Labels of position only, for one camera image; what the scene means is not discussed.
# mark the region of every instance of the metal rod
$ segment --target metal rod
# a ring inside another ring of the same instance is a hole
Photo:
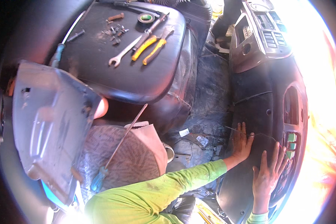
[[[128,135],[128,133],[130,132],[130,130],[132,129],[133,125],[137,122],[137,120],[139,119],[139,117],[141,116],[141,114],[143,113],[144,109],[146,109],[146,107],[148,106],[148,104],[145,104],[141,111],[139,111],[139,113],[137,114],[136,118],[133,120],[133,122],[130,124],[130,126],[126,129],[126,132],[124,133],[124,136],[121,138],[120,143],[118,143],[115,151],[113,152],[111,158],[108,160],[107,164],[105,165],[105,169],[107,169],[108,164],[110,163],[110,161],[112,160],[113,156],[116,154],[117,149],[121,146],[123,140],[126,138],[126,136]]]
[[[72,24],[71,28],[68,30],[65,38],[63,38],[63,41],[61,42],[62,44],[64,44],[68,38],[68,36],[70,35],[71,31],[73,30],[73,28],[76,26],[76,24],[78,23],[78,21],[80,20],[80,18],[85,14],[86,11],[83,11],[76,19],[76,21]]]

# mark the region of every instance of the switch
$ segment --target switch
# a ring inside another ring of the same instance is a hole
[[[296,136],[295,133],[289,133],[289,135],[287,137],[287,141],[294,142],[294,141],[296,141],[296,139],[297,139],[297,136]]]
[[[295,149],[296,149],[296,143],[291,142],[291,143],[290,143],[290,149],[291,149],[291,150],[295,150]]]
[[[285,157],[291,160],[294,157],[294,155],[295,155],[295,151],[287,150]]]

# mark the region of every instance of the wrench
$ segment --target wrench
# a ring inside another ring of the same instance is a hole
[[[132,43],[130,43],[130,45],[128,45],[125,49],[123,49],[123,51],[121,51],[121,53],[119,53],[117,56],[111,58],[108,61],[108,66],[111,66],[112,63],[115,63],[115,67],[117,67],[120,63],[121,63],[121,58],[130,51],[130,49],[132,49],[132,47],[135,46],[135,44],[142,38],[142,35],[139,36],[137,39],[135,39]]]

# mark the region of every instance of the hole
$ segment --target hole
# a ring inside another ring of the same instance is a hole
[[[242,48],[242,54],[247,55],[249,53],[250,49],[251,49],[250,44],[244,45],[244,47]]]
[[[152,19],[152,16],[150,16],[150,15],[141,16],[141,20],[143,20],[143,21],[148,21],[148,20],[151,20],[151,19]]]
[[[23,89],[21,90],[21,92],[22,92],[22,93],[24,93],[24,92],[30,92],[30,90],[31,90],[31,88],[23,88]]]

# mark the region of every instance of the yellow-handled pliers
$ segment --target yellow-handled pliers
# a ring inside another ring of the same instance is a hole
[[[151,62],[161,51],[163,45],[166,44],[166,38],[174,32],[174,26],[166,26],[163,30],[161,39],[158,41],[156,47],[153,49],[153,51],[143,60],[143,64],[147,65],[149,62]],[[146,40],[134,53],[132,56],[132,60],[137,60],[137,58],[140,56],[140,54],[151,44],[155,43],[159,39],[156,35],[152,35],[148,40]]]

